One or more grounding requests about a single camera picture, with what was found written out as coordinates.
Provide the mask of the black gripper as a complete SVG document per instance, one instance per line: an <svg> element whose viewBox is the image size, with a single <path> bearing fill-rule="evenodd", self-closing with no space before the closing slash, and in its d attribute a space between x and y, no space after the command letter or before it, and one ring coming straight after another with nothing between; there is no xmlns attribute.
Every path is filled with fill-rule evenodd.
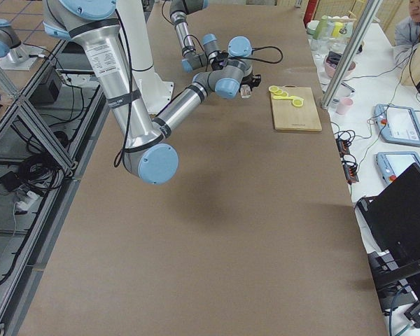
<svg viewBox="0 0 420 336"><path fill-rule="evenodd" d="M254 88L258 87L261 83L262 77L260 74L253 73L252 61L244 59L242 61L244 66L244 74L240 84L240 92L251 92Z"/></svg>

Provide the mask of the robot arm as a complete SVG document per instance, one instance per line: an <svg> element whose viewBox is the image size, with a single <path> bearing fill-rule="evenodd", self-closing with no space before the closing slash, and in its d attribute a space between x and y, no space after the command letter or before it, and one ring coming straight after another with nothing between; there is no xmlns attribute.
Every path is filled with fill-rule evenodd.
<svg viewBox="0 0 420 336"><path fill-rule="evenodd" d="M88 58L107 104L125 135L119 156L127 171L146 183L160 185L176 173L179 157L165 143L172 131L210 93L224 99L249 96L261 77L253 74L254 49L244 36L236 36L222 51L212 34L203 38L197 54L188 33L187 15L206 8L207 1L173 1L169 10L183 52L186 71L210 66L193 77L192 83L172 99L154 118L150 117L132 72L130 48L119 33L123 21L115 1L44 1L45 32L80 45Z"/></svg>
<svg viewBox="0 0 420 336"><path fill-rule="evenodd" d="M181 47L183 70L190 73L198 69L206 71L221 71L225 67L241 67L242 76L252 75L252 66L249 57L253 48L245 36L232 38L226 50L219 47L218 39L214 34L206 34L199 40L188 29L187 16L204 10L207 1L172 1L169 8L169 19L174 26Z"/></svg>

